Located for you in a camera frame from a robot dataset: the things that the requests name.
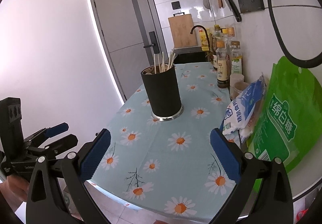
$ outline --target floor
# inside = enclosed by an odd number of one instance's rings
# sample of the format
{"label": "floor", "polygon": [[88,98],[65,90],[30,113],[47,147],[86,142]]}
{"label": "floor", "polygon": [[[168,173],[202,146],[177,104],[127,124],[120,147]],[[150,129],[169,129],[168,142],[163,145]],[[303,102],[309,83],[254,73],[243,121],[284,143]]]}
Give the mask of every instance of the floor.
{"label": "floor", "polygon": [[137,212],[105,196],[91,184],[86,182],[85,186],[111,224],[153,224],[156,220],[161,220],[168,224],[196,224],[189,220],[167,218],[146,209],[141,209]]}

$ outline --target green sugar bag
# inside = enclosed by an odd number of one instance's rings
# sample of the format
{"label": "green sugar bag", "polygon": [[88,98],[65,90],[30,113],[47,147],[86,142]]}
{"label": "green sugar bag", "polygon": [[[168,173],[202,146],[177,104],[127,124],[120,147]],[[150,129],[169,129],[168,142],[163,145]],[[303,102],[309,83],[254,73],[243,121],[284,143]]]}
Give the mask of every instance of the green sugar bag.
{"label": "green sugar bag", "polygon": [[280,157],[290,172],[322,134],[322,87],[305,68],[285,56],[273,65],[262,113],[249,139],[249,152],[271,161]]}

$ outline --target barcode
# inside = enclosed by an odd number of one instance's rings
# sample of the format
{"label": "barcode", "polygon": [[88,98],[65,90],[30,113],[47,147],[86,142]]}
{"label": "barcode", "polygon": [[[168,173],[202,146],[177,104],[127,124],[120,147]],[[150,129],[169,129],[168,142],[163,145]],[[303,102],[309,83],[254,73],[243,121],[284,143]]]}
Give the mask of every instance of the barcode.
{"label": "barcode", "polygon": [[263,151],[262,154],[259,155],[258,159],[262,161],[270,161],[270,158],[266,149]]}

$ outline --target wooden cutting board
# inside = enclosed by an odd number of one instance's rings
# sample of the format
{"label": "wooden cutting board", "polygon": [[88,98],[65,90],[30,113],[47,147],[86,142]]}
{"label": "wooden cutting board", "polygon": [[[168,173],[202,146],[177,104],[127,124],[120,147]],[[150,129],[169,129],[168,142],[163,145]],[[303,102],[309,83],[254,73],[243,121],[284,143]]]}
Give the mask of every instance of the wooden cutting board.
{"label": "wooden cutting board", "polygon": [[170,17],[168,20],[175,49],[198,45],[195,31],[190,34],[194,26],[191,14]]}

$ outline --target knife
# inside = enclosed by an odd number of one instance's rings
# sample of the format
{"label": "knife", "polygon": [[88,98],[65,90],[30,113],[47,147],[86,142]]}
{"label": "knife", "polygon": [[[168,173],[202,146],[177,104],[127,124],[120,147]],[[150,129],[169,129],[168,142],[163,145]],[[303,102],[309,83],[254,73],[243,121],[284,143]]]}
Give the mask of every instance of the knife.
{"label": "knife", "polygon": [[235,19],[237,20],[237,22],[241,22],[242,20],[242,17],[234,3],[233,0],[225,0],[227,5],[228,5],[228,8],[232,11],[232,13],[234,14],[235,16]]}

